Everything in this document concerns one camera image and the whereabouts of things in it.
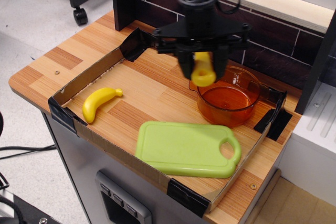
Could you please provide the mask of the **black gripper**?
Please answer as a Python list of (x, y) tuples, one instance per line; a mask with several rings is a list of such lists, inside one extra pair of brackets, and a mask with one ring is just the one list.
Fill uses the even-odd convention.
[(210, 51), (216, 80), (220, 80), (229, 53), (247, 47), (251, 25), (223, 17), (215, 6), (184, 7), (183, 11), (177, 22), (154, 30), (158, 53), (176, 56), (183, 76), (191, 79), (194, 52)]

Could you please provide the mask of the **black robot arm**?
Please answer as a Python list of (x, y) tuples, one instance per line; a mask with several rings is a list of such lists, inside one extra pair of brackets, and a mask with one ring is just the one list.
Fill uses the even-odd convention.
[(229, 54), (248, 46), (251, 26), (222, 16), (238, 11), (240, 3), (231, 10), (222, 10), (218, 0), (178, 2), (183, 6), (185, 16), (153, 32), (158, 53), (176, 56), (184, 77), (191, 79), (199, 62), (196, 53), (209, 52), (210, 66), (219, 80), (225, 73)]

